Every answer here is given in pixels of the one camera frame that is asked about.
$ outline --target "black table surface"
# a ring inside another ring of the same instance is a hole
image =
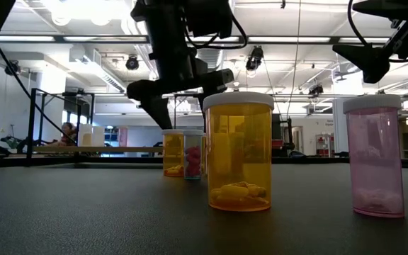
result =
[[[208,206],[160,169],[0,169],[0,254],[408,254],[406,217],[351,209],[348,164],[273,165],[272,208]]]

